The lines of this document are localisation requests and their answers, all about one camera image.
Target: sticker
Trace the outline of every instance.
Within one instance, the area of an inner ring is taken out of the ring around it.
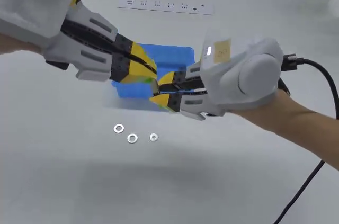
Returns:
[[[231,39],[214,42],[214,63],[227,62],[231,56]]]

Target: human hand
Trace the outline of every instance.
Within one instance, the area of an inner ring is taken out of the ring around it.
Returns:
[[[13,53],[19,50],[41,53],[40,48],[31,43],[0,34],[0,55],[4,53]]]

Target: black cord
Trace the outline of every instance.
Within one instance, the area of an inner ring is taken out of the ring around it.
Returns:
[[[339,120],[339,95],[338,95],[338,91],[337,88],[335,86],[335,83],[331,77],[331,75],[328,73],[328,71],[321,66],[320,64],[308,60],[308,59],[303,59],[303,58],[297,58],[296,60],[292,60],[292,62],[296,62],[297,65],[302,65],[302,64],[308,64],[311,65],[315,68],[317,68],[326,78],[326,80],[328,81],[328,84],[331,88],[331,92],[333,95],[333,99],[334,99],[334,105],[335,105],[335,116],[336,119]],[[278,224],[281,222],[281,220],[284,218],[284,216],[286,215],[286,213],[288,212],[288,210],[294,205],[294,203],[298,200],[298,198],[301,196],[301,194],[304,192],[304,190],[306,189],[306,187],[309,185],[309,183],[312,181],[312,179],[316,176],[316,174],[319,172],[319,170],[323,167],[323,165],[325,164],[325,162],[323,160],[321,160],[319,162],[319,164],[316,166],[316,168],[312,171],[312,173],[308,176],[308,178],[306,179],[306,181],[303,183],[303,185],[300,187],[300,189],[298,190],[298,192],[295,194],[295,196],[292,198],[292,200],[287,204],[287,206],[284,208],[284,210],[281,212],[281,214],[279,215],[279,217],[277,218],[277,220],[274,222],[274,224]]]

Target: white device housing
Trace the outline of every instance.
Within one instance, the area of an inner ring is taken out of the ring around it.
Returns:
[[[213,43],[205,42],[200,76],[216,105],[244,109],[261,105],[261,100],[275,93],[281,73],[283,52],[276,40],[244,41],[229,39],[227,62],[215,62]]]
[[[72,0],[0,0],[0,33],[47,47]]]

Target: cable connector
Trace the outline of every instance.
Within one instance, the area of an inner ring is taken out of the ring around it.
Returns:
[[[284,55],[284,59],[281,65],[281,71],[296,70],[298,67],[297,56],[295,53],[291,55]]]

